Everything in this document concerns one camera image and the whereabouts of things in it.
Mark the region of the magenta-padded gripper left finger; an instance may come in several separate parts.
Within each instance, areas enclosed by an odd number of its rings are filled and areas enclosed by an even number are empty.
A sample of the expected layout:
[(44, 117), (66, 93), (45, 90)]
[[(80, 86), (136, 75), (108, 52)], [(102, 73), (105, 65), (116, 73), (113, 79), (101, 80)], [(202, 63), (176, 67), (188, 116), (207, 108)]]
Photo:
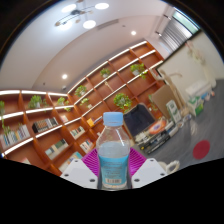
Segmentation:
[(96, 149), (87, 153), (82, 159), (73, 159), (61, 174), (61, 178), (88, 189), (98, 187), (98, 177), (99, 159)]

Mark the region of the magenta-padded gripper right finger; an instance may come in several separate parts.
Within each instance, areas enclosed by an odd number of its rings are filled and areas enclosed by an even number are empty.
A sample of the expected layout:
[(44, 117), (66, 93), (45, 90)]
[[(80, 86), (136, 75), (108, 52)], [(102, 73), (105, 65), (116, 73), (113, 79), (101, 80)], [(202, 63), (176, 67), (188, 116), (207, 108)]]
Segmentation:
[(147, 159), (134, 148), (130, 149), (128, 160), (128, 187), (141, 188), (166, 176), (166, 171), (154, 158)]

